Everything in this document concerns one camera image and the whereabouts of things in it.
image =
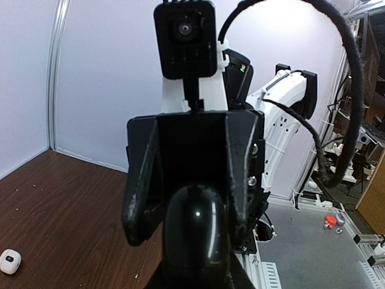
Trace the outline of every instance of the camera lens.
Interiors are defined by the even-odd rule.
[[[190,23],[183,22],[179,25],[179,33],[183,36],[189,36],[193,32],[193,26]]]

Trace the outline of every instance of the wooden panel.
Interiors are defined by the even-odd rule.
[[[52,151],[1,180],[0,250],[23,257],[15,275],[0,274],[1,288],[143,288],[161,260],[161,230],[127,244],[125,181]]]
[[[377,234],[385,234],[384,154],[381,157],[381,161],[379,162],[357,209]]]

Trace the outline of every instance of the black camera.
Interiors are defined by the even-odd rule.
[[[210,77],[217,71],[215,9],[210,1],[164,1],[154,12],[164,77]]]

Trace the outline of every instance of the gray table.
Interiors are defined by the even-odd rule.
[[[259,253],[262,261],[276,263],[283,289],[372,288],[351,236],[322,228],[326,212],[271,204],[267,213],[277,236],[259,242]]]

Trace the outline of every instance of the small white device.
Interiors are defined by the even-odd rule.
[[[5,250],[0,256],[0,270],[5,274],[15,274],[22,262],[19,252],[12,249]]]

